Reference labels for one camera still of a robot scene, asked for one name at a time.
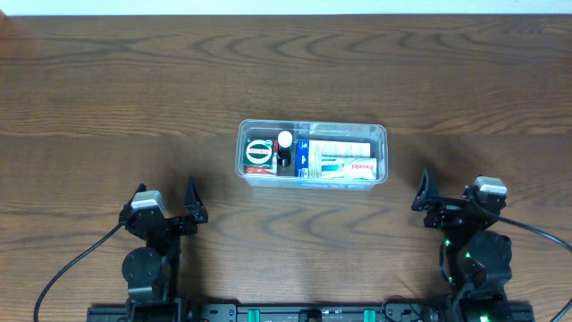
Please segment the green Zam-Buk ointment box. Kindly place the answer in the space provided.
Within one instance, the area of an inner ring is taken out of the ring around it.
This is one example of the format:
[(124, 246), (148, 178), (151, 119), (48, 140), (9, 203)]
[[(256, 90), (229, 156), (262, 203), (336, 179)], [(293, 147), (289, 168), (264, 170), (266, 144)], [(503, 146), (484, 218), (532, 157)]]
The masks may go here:
[(269, 168), (273, 163), (273, 152), (273, 140), (246, 139), (243, 164)]

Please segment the red medicine box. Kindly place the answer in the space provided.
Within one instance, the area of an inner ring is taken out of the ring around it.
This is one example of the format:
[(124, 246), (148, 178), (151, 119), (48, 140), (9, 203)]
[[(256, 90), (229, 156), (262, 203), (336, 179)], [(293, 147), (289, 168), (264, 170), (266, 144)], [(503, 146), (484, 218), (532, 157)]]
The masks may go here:
[(278, 147), (277, 141), (274, 141), (274, 152), (273, 152), (273, 163), (272, 166), (269, 168), (263, 167), (255, 167), (255, 166), (245, 166), (244, 164), (244, 171), (246, 174), (261, 174), (261, 175), (277, 175), (277, 168), (278, 168)]

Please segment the white green medicine box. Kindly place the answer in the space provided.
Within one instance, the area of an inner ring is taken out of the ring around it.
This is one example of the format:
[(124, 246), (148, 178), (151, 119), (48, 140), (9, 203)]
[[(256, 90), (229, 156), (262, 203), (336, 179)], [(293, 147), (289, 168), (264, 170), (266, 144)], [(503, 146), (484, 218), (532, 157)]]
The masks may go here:
[(323, 157), (320, 174), (323, 179), (375, 180), (377, 161), (363, 157)]

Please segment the dark bottle white cap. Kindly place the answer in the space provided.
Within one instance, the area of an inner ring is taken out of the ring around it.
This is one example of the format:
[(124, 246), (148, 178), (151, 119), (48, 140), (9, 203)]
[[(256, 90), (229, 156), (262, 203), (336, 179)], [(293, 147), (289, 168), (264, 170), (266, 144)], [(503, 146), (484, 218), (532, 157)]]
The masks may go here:
[(283, 167), (287, 167), (291, 163), (291, 147), (293, 143), (292, 133), (289, 131), (281, 131), (277, 137), (278, 143), (278, 161)]

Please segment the blue fever patch box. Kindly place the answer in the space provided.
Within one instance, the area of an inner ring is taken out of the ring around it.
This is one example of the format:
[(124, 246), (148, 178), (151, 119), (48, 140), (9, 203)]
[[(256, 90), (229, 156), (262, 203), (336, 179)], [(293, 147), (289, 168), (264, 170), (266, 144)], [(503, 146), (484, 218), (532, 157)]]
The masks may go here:
[(323, 157), (371, 157), (369, 143), (330, 141), (330, 140), (298, 140), (295, 153), (295, 175), (299, 178), (323, 179), (320, 165)]

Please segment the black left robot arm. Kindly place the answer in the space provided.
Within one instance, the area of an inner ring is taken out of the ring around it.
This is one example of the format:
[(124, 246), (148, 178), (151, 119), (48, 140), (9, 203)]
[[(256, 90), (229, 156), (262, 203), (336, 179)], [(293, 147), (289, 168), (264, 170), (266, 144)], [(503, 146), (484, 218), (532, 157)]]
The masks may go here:
[(188, 179), (183, 216), (165, 216), (160, 191), (150, 191), (141, 183), (123, 206), (119, 224), (145, 242), (122, 262), (122, 276), (128, 284), (128, 322), (199, 321), (197, 306), (177, 291), (181, 237), (198, 232), (208, 222), (206, 207), (198, 196), (193, 177)]

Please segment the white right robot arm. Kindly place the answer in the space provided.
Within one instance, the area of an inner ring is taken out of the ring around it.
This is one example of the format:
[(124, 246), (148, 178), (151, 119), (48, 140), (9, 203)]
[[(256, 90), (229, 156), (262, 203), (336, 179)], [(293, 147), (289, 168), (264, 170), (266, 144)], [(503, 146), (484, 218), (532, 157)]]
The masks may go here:
[(422, 310), (424, 321), (513, 321), (504, 285), (512, 278), (511, 240), (490, 227), (506, 207), (499, 178), (478, 176), (459, 199), (440, 194), (433, 171), (422, 173), (411, 209), (441, 231), (440, 269), (452, 294)]

